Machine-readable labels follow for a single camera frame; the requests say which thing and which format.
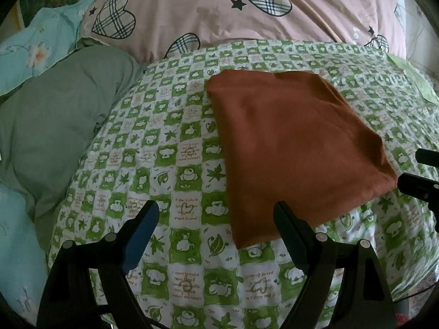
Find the light blue floral pillow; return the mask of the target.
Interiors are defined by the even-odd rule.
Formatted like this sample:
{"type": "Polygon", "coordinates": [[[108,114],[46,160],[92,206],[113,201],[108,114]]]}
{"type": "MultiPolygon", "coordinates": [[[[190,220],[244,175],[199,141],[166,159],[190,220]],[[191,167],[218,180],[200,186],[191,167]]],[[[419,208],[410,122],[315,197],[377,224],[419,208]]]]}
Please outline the light blue floral pillow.
{"type": "MultiPolygon", "coordinates": [[[[1,100],[23,82],[72,53],[88,7],[79,0],[40,9],[28,27],[1,42],[1,100]]],[[[27,216],[22,195],[1,186],[1,312],[16,328],[34,328],[48,277],[45,253],[27,216]]]]}

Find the green white checkered bed sheet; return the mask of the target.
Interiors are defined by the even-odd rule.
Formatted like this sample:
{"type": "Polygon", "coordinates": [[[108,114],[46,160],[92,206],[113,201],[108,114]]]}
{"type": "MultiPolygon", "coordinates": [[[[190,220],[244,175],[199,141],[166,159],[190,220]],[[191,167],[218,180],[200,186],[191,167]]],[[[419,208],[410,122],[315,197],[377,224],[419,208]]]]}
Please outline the green white checkered bed sheet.
{"type": "Polygon", "coordinates": [[[397,172],[438,148],[438,106],[378,49],[249,40],[153,63],[81,157],[60,208],[50,260],[67,240],[99,241],[147,200],[159,223],[128,281],[143,312],[171,328],[279,328],[305,281],[280,240],[238,249],[226,168],[205,82],[225,69],[306,70],[339,89],[385,142],[397,172]]]}

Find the pink quilt with plaid hearts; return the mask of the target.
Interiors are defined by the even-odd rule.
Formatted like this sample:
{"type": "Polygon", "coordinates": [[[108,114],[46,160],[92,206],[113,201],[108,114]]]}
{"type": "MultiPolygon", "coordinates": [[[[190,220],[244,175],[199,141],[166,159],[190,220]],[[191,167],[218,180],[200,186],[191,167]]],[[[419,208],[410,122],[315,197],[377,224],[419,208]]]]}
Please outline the pink quilt with plaid hearts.
{"type": "Polygon", "coordinates": [[[396,0],[96,0],[81,35],[140,63],[243,39],[342,42],[406,56],[396,0]]]}

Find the rust orange knit sweater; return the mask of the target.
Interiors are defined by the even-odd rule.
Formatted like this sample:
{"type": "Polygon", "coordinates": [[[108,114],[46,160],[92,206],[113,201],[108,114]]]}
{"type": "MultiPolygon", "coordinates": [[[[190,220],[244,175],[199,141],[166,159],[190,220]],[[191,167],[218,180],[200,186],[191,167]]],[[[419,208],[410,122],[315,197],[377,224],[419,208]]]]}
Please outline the rust orange knit sweater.
{"type": "Polygon", "coordinates": [[[396,187],[382,138],[318,74],[224,70],[206,86],[238,249],[278,238],[278,201],[319,226],[396,187]]]}

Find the grey green pillow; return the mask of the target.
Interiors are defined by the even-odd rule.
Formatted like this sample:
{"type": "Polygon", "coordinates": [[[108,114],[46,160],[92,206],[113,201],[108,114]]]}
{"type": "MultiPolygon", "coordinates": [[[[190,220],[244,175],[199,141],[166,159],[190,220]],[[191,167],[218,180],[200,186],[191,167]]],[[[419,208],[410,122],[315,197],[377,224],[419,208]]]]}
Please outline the grey green pillow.
{"type": "Polygon", "coordinates": [[[80,158],[141,74],[128,53],[89,46],[30,78],[1,104],[1,183],[24,197],[43,250],[80,158]]]}

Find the lime green towel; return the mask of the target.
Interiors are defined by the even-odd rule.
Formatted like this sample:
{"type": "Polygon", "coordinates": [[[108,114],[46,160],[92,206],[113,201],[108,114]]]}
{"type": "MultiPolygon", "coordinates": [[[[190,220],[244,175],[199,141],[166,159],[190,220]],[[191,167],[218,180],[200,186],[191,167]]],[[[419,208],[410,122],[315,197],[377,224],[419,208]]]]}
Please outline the lime green towel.
{"type": "Polygon", "coordinates": [[[434,91],[433,87],[429,84],[427,79],[420,73],[419,70],[417,70],[417,68],[415,68],[409,61],[399,58],[398,56],[394,56],[393,54],[388,53],[388,58],[403,71],[409,80],[415,84],[423,99],[436,106],[439,106],[438,95],[434,91]]]}

